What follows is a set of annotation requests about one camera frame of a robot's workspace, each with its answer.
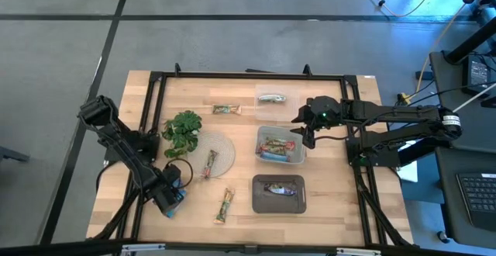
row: white label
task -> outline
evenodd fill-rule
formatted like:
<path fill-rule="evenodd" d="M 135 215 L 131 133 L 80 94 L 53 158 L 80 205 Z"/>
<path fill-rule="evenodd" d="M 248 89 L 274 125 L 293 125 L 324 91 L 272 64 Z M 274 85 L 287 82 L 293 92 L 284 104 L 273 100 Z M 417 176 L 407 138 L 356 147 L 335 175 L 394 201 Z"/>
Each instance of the white label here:
<path fill-rule="evenodd" d="M 461 126 L 460 125 L 460 121 L 456 121 L 456 120 L 443 120 L 443 125 L 457 125 L 457 126 Z"/>
<path fill-rule="evenodd" d="M 443 116 L 443 120 L 456 120 L 460 121 L 460 118 L 458 116 Z"/>

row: black desk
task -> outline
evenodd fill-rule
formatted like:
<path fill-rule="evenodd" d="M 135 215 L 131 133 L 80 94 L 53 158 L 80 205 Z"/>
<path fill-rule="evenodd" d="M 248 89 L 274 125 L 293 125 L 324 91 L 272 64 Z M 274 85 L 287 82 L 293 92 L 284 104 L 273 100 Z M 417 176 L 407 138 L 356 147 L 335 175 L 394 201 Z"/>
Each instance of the black desk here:
<path fill-rule="evenodd" d="M 439 177 L 443 186 L 446 235 L 459 244 L 496 249 L 496 232 L 479 229 L 468 219 L 456 174 L 485 169 L 496 173 L 496 154 L 436 148 Z"/>
<path fill-rule="evenodd" d="M 431 53 L 432 72 L 438 91 L 461 86 L 462 66 L 448 64 L 441 53 Z M 471 96 L 460 90 L 439 97 L 441 104 L 455 109 Z M 453 149 L 436 148 L 439 177 L 445 203 L 441 205 L 446 234 L 459 244 L 496 248 L 496 232 L 478 229 L 470 223 L 456 174 L 486 170 L 496 172 L 496 109 L 482 108 L 473 101 L 459 112 L 463 136 L 453 141 Z"/>
<path fill-rule="evenodd" d="M 462 86 L 461 65 L 449 64 L 439 52 L 431 53 L 430 60 L 438 92 Z M 471 97 L 456 90 L 441 94 L 439 100 L 442 106 L 455 109 Z M 474 100 L 457 113 L 460 115 L 463 134 L 452 142 L 453 147 L 496 153 L 496 109 L 483 108 L 480 101 Z"/>

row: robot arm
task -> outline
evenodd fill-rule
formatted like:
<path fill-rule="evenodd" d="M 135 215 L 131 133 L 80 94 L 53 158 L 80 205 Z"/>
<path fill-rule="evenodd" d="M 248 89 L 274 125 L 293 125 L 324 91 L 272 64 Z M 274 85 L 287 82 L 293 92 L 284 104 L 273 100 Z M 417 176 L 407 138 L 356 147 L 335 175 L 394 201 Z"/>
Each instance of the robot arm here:
<path fill-rule="evenodd" d="M 348 99 L 343 99 L 339 103 L 328 96 L 307 99 L 307 104 L 299 109 L 298 116 L 292 122 L 306 125 L 291 132 L 301 134 L 303 144 L 311 149 L 315 148 L 315 141 L 322 138 L 334 140 L 350 138 L 350 136 L 315 138 L 315 131 L 346 124 L 355 126 L 353 134 L 360 131 L 358 149 L 363 157 L 397 151 L 407 140 L 432 137 L 441 141 L 451 141 L 462 133 L 458 115 L 445 108 L 378 106 L 372 102 Z M 363 130 L 365 126 L 377 122 L 417 123 L 417 125 L 384 133 Z"/>
<path fill-rule="evenodd" d="M 98 134 L 99 144 L 115 151 L 133 174 L 133 181 L 145 195 L 146 201 L 153 199 L 162 214 L 165 215 L 182 201 L 184 197 L 173 186 L 180 178 L 181 170 L 169 164 L 161 171 L 146 163 L 140 153 L 143 147 L 133 144 L 142 135 L 120 121 L 119 112 L 111 99 L 99 96 L 82 105 L 77 116 L 89 130 Z"/>

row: metal bracket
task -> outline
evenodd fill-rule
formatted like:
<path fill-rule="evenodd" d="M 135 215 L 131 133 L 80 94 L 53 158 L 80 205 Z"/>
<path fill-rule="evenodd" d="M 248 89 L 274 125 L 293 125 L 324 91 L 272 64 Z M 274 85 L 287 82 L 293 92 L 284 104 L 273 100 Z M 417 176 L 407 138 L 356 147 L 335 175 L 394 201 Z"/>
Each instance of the metal bracket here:
<path fill-rule="evenodd" d="M 345 74 L 343 76 L 344 80 L 345 81 L 348 81 L 349 84 L 351 84 L 352 86 L 358 86 L 358 80 L 357 80 L 357 77 L 356 75 L 354 74 Z"/>
<path fill-rule="evenodd" d="M 174 65 L 174 76 L 175 76 L 176 78 L 178 78 L 178 77 L 179 77 L 179 72 L 180 72 L 180 71 L 181 71 L 181 67 L 179 66 L 179 63 L 176 63 L 176 64 Z"/>
<path fill-rule="evenodd" d="M 122 246 L 122 252 L 158 251 L 165 248 L 165 244 L 127 244 Z"/>
<path fill-rule="evenodd" d="M 259 254 L 258 246 L 256 244 L 245 244 L 244 254 Z"/>
<path fill-rule="evenodd" d="M 305 64 L 305 67 L 303 68 L 303 74 L 306 74 L 309 78 L 313 75 L 312 71 L 310 70 L 310 65 Z"/>
<path fill-rule="evenodd" d="M 163 72 L 161 72 L 161 71 L 152 71 L 150 73 L 150 79 L 148 82 L 159 81 L 160 78 L 162 78 L 162 74 L 163 74 Z"/>
<path fill-rule="evenodd" d="M 353 256 L 381 256 L 380 251 L 357 248 L 337 248 L 336 255 L 353 255 Z"/>

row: plastic bin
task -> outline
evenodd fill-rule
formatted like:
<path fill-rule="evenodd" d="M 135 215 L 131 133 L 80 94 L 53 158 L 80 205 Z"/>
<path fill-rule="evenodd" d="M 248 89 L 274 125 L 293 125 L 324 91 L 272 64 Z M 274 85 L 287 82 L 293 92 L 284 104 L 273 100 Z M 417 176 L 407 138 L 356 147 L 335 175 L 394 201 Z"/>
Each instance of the plastic bin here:
<path fill-rule="evenodd" d="M 279 94 L 286 97 L 281 103 L 261 102 L 262 95 Z M 300 109 L 299 90 L 284 85 L 256 85 L 255 86 L 255 118 L 270 121 L 292 121 L 298 116 Z"/>
<path fill-rule="evenodd" d="M 270 163 L 279 163 L 279 164 L 302 164 L 305 161 L 305 147 L 303 147 L 303 143 L 301 142 L 303 139 L 302 135 L 298 135 L 296 133 L 292 133 L 288 128 L 276 127 L 276 126 L 261 126 L 258 128 L 257 133 L 257 142 L 255 146 L 258 147 L 261 141 L 264 141 L 267 137 L 276 137 L 284 140 L 293 140 L 294 141 L 294 150 L 288 151 L 288 155 L 290 156 L 289 162 L 275 161 L 263 159 L 257 154 L 255 150 L 255 156 L 258 160 L 263 162 Z"/>

